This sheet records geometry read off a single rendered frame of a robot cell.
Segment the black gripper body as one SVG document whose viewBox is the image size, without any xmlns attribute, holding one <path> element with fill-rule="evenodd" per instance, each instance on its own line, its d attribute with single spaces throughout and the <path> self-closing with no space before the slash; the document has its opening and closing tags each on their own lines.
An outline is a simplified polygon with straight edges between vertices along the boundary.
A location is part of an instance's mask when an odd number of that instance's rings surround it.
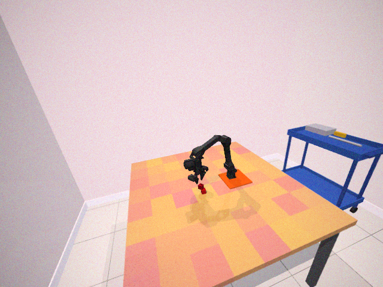
<svg viewBox="0 0 383 287">
<path fill-rule="evenodd" d="M 194 168 L 194 175 L 191 174 L 188 176 L 188 180 L 190 181 L 196 181 L 197 180 L 197 176 L 200 175 L 201 173 L 204 173 L 205 171 L 207 172 L 209 170 L 209 168 L 207 166 L 204 166 L 204 165 L 201 165 L 199 167 L 193 167 Z"/>
</svg>

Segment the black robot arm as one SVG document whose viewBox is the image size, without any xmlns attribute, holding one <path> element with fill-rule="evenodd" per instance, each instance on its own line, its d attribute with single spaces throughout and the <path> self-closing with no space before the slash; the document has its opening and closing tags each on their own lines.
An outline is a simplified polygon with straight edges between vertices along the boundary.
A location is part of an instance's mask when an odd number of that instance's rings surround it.
<svg viewBox="0 0 383 287">
<path fill-rule="evenodd" d="M 188 169 L 188 171 L 194 171 L 193 167 L 199 167 L 202 165 L 202 157 L 207 149 L 209 149 L 211 146 L 213 146 L 217 142 L 221 142 L 223 148 L 224 148 L 224 155 L 225 155 L 225 163 L 224 167 L 227 169 L 227 177 L 229 179 L 236 178 L 235 173 L 237 172 L 237 169 L 235 169 L 235 166 L 232 162 L 231 153 L 230 153 L 230 145 L 231 145 L 231 138 L 226 135 L 214 135 L 210 140 L 205 142 L 201 146 L 195 147 L 191 154 L 190 159 L 184 160 L 184 168 Z M 195 158 L 193 157 L 195 156 Z"/>
</svg>

